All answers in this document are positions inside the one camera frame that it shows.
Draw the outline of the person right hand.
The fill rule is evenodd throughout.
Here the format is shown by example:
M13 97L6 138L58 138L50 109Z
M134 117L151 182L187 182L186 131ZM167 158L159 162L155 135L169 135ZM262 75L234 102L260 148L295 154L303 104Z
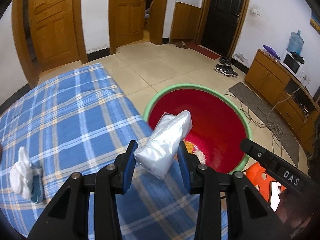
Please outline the person right hand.
M310 222L313 211L308 204L292 194L289 190L284 190L279 195L280 202L275 211L281 222L289 233L304 229Z

